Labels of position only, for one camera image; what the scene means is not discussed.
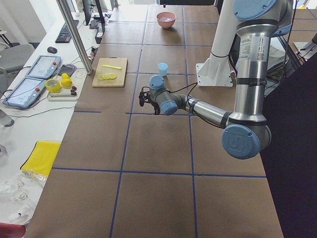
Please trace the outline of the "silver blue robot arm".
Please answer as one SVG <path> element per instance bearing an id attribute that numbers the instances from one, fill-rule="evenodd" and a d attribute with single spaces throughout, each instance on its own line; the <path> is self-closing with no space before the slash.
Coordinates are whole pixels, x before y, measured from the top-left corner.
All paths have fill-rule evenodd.
<path id="1" fill-rule="evenodd" d="M 222 128 L 222 146 L 237 159 L 248 159 L 265 149 L 271 132 L 263 116 L 264 91 L 271 38 L 290 32 L 291 0 L 225 0 L 210 57 L 196 65 L 200 86 L 230 83 L 229 54 L 234 38 L 240 38 L 236 74 L 235 104 L 232 112 L 193 98 L 173 94 L 164 78 L 152 76 L 148 91 L 141 91 L 139 103 L 149 103 L 155 113 L 171 115 L 183 109 L 205 122 Z"/>

